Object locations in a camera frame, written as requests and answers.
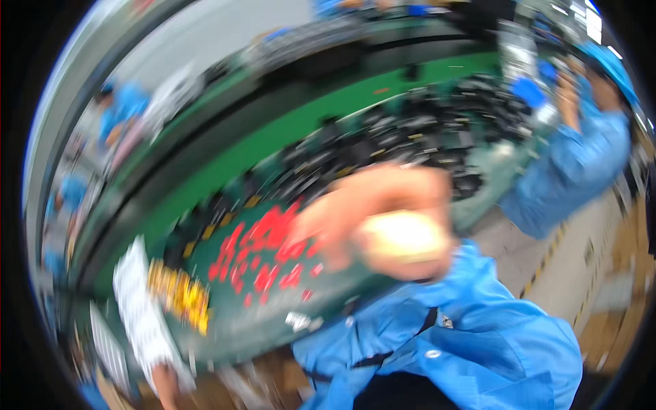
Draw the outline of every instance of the red component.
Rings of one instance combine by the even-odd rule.
[[[251,261],[251,270],[256,270],[261,260],[262,258],[260,258],[260,255],[255,255]]]
[[[303,251],[305,251],[305,241],[298,242],[295,245],[292,245],[289,249],[289,256],[292,259],[298,259],[300,258],[301,255],[303,255]]]
[[[308,259],[314,258],[314,255],[317,254],[319,251],[319,243],[314,242],[309,248],[308,251],[306,252],[305,256],[308,257]]]
[[[241,293],[241,290],[244,288],[244,281],[240,280],[232,286],[235,289],[235,295]]]
[[[310,300],[311,297],[312,297],[311,290],[303,291],[303,293],[300,294],[300,298],[303,300],[303,302],[307,302],[308,300]]]
[[[296,287],[300,283],[300,273],[303,271],[303,265],[296,264],[294,268],[291,270],[291,272],[288,275],[283,276],[283,278],[280,280],[279,286],[282,289],[286,289],[288,287]]]
[[[217,264],[213,263],[209,266],[207,270],[207,280],[212,282],[218,276],[219,267]]]
[[[234,286],[239,281],[239,265],[235,264],[230,272],[230,285]]]
[[[320,263],[318,265],[315,265],[314,268],[312,268],[312,270],[310,270],[310,276],[317,277],[317,276],[319,276],[319,274],[321,273],[322,270],[323,270],[323,264],[322,263]]]
[[[260,295],[260,305],[264,306],[269,300],[269,292],[266,291]]]
[[[250,252],[251,252],[251,248],[249,247],[240,249],[237,254],[237,259],[236,259],[237,263],[242,263],[248,257],[248,254]]]
[[[255,286],[255,291],[257,293],[261,293],[271,289],[271,286],[274,285],[274,281],[278,276],[278,272],[280,272],[278,265],[275,265],[271,270],[269,270],[269,264],[263,264],[262,268],[260,269],[260,273],[257,274],[255,282],[253,283]]]
[[[218,281],[223,283],[223,282],[226,281],[227,277],[228,277],[228,267],[227,266],[222,266],[221,267],[221,277],[218,279]]]
[[[239,241],[239,246],[246,246],[248,241],[253,237],[253,234],[257,230],[259,224],[260,224],[259,221],[255,222],[251,227],[251,229],[249,229],[248,232],[246,232],[246,234],[241,237],[241,241]]]

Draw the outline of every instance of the green workbench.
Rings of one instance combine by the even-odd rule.
[[[427,64],[422,81],[402,83],[396,80],[398,78],[396,73],[389,73],[381,76],[383,78],[368,79],[307,104],[263,127],[255,134],[247,136],[232,149],[196,172],[185,185],[164,199],[162,206],[151,213],[144,221],[143,227],[134,234],[145,234],[149,256],[161,257],[166,241],[165,234],[181,214],[250,168],[258,160],[310,134],[316,127],[316,118],[321,117],[325,112],[333,112],[337,104],[342,111],[345,106],[348,106],[349,110],[356,111],[371,105],[372,102],[389,98],[388,94],[379,97],[372,91],[382,88],[383,84],[389,87],[393,80],[397,81],[394,84],[397,86],[394,87],[396,92],[406,91],[472,72],[492,72],[495,62],[494,54],[435,61]],[[449,66],[462,66],[462,68],[459,72],[453,73],[452,70],[447,69]],[[466,232],[512,186],[521,170],[535,156],[538,145],[539,138],[535,135],[521,145],[504,141],[494,145],[483,144],[471,150],[468,164],[483,173],[484,183],[474,197],[454,204],[452,218],[458,232]],[[215,279],[210,282],[207,273],[210,265],[217,259],[224,238],[230,235],[239,223],[244,222],[245,229],[248,230],[274,205],[280,204],[270,201],[243,211],[234,222],[217,230],[209,240],[199,243],[193,255],[187,260],[186,267],[189,273],[210,286],[212,316],[208,335],[201,336],[198,332],[183,326],[171,315],[166,316],[167,324],[182,357],[188,359],[189,352],[192,352],[195,368],[199,372],[206,370],[208,366],[250,359],[302,337],[309,330],[295,331],[287,323],[290,312],[305,315],[313,323],[310,327],[320,326],[324,321],[330,323],[343,318],[343,315],[348,314],[357,302],[375,298],[388,292],[396,284],[393,279],[374,274],[360,263],[356,263],[346,272],[335,274],[322,272],[316,276],[311,275],[310,270],[321,263],[318,256],[301,257],[280,266],[281,272],[276,284],[268,291],[266,301],[254,289],[256,271],[249,269],[244,274],[242,277],[244,287],[238,293],[235,287],[230,285],[230,278],[225,281]],[[260,266],[264,263],[269,263],[271,266],[275,264],[273,251],[264,250],[259,252],[258,256],[261,257]],[[282,289],[277,285],[279,279],[288,274],[298,263],[302,264],[300,283],[296,287]],[[109,293],[111,289],[110,268],[113,266],[108,266],[107,272],[103,272],[98,278],[100,281],[98,288],[105,293]],[[127,341],[115,302],[110,300],[108,306],[101,309],[101,312],[106,315],[108,325],[117,340],[121,343]],[[135,360],[129,358],[131,355],[129,345],[125,344],[124,349],[130,372],[139,377],[140,371],[136,367]]]

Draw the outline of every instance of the blue uniform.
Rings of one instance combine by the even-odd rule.
[[[48,272],[52,273],[55,282],[61,281],[66,275],[66,260],[61,252],[46,248],[43,251],[43,265]]]
[[[136,83],[124,84],[114,90],[113,95],[114,103],[100,117],[98,141],[103,147],[114,127],[131,117],[143,114],[150,103],[150,98]]]
[[[430,308],[437,320],[417,334]],[[461,409],[569,409],[583,373],[569,324],[515,299],[498,280],[495,261],[465,240],[449,274],[430,285],[406,283],[351,318],[292,346],[316,394],[303,410],[349,410],[374,375],[425,376]],[[355,367],[394,352],[382,365]]]
[[[87,193],[87,184],[87,181],[78,176],[70,175],[64,178],[59,187],[59,194],[64,198],[62,207],[70,212],[77,211]]]
[[[350,7],[340,7],[339,3],[344,0],[315,0],[314,12],[319,18],[330,18],[350,10],[356,10]],[[373,7],[375,2],[373,0],[365,0],[362,7]]]
[[[499,202],[523,233],[544,239],[561,221],[602,195],[622,172],[631,149],[624,112],[600,112],[590,82],[579,76],[581,132],[560,125],[549,148]]]

